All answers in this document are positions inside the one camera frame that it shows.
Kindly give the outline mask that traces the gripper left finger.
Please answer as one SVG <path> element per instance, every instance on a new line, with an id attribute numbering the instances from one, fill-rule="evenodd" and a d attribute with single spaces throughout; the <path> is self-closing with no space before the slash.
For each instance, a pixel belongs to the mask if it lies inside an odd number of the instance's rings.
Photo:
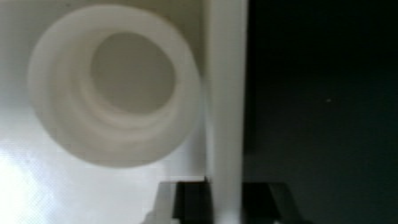
<path id="1" fill-rule="evenodd" d="M 154 224 L 212 224 L 211 190 L 205 181 L 159 183 Z"/>

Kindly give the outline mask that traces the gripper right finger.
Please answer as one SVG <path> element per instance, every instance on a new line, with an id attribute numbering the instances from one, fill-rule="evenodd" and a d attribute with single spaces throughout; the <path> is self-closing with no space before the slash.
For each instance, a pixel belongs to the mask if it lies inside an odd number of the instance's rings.
<path id="1" fill-rule="evenodd" d="M 284 183 L 244 183 L 241 202 L 244 224 L 308 224 Z"/>

